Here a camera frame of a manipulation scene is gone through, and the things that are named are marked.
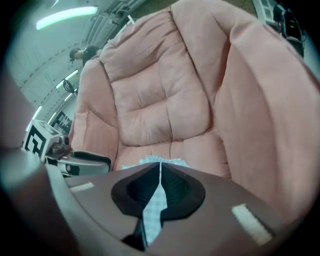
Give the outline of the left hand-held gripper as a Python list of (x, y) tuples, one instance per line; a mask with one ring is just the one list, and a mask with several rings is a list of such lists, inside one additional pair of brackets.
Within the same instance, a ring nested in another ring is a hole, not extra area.
[(56, 165), (69, 176), (108, 173), (112, 161), (89, 151), (72, 151), (67, 135), (42, 120), (33, 119), (27, 129), (22, 149), (37, 155), (45, 164)]

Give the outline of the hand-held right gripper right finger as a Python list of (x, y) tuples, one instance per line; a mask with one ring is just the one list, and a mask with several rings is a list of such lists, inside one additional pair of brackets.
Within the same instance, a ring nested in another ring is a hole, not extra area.
[(270, 256), (298, 226), (219, 176), (165, 163), (161, 184), (168, 207), (153, 256)]

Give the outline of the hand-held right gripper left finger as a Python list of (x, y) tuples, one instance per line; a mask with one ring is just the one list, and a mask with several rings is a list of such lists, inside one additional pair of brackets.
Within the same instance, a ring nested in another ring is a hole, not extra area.
[(157, 163), (100, 175), (63, 177), (46, 165), (47, 240), (64, 256), (157, 256), (142, 221), (144, 186), (159, 176)]

